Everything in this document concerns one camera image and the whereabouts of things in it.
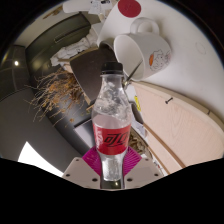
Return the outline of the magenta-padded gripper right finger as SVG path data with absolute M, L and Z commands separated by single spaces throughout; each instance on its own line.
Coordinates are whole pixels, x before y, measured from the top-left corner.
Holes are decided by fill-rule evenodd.
M 128 148 L 123 160 L 123 178 L 126 189 L 140 188 L 161 179 L 163 175 L 150 158 L 142 158 Z

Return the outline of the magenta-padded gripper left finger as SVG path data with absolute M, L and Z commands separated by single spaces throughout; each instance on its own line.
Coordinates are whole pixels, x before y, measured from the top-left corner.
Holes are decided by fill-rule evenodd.
M 63 174 L 63 178 L 84 188 L 99 189 L 101 160 L 95 147 L 83 157 L 75 157 Z

